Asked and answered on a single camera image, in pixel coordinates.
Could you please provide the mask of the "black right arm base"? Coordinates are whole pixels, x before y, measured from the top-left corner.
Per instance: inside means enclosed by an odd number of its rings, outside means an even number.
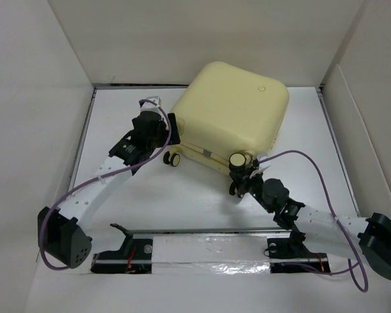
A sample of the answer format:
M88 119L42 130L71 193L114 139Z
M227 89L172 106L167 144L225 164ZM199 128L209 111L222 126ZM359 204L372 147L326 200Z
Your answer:
M331 273L326 254L312 253L303 236L291 232L288 237L268 237L263 254L270 260L272 274Z

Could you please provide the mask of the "pale yellow hard-shell suitcase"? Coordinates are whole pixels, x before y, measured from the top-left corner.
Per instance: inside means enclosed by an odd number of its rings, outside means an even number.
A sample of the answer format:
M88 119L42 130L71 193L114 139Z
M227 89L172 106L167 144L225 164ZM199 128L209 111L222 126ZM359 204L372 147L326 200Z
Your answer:
M278 137L289 91L280 81L222 61L203 67L171 109L180 143L163 161L178 166L185 156L231 178L229 194L243 197Z

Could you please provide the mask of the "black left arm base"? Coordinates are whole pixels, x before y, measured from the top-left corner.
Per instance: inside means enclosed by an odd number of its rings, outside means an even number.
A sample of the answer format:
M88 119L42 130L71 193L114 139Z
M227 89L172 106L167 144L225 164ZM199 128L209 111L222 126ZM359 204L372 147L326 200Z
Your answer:
M95 254L91 263L91 272L94 274L151 274L153 238L135 238L131 231L119 224L112 223L110 226L123 234L123 241L116 250L105 250Z

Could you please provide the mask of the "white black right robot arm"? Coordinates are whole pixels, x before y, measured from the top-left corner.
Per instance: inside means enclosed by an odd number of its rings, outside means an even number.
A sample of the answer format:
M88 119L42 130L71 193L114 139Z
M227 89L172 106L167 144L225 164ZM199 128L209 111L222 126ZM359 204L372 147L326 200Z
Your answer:
M391 281L391 220L387 216L334 216L293 200L279 179L264 180L260 174L247 177L243 185L279 227L291 232L288 249L293 255L323 253L361 261Z

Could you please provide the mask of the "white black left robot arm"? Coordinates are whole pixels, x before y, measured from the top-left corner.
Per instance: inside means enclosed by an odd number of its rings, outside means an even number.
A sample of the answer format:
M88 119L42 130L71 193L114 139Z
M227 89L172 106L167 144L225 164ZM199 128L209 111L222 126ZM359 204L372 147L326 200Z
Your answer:
M141 110L127 132L108 152L92 178L68 191L37 216L38 247L51 270L79 267L92 250L87 223L126 180L154 160L169 145L180 142L174 113L162 108Z

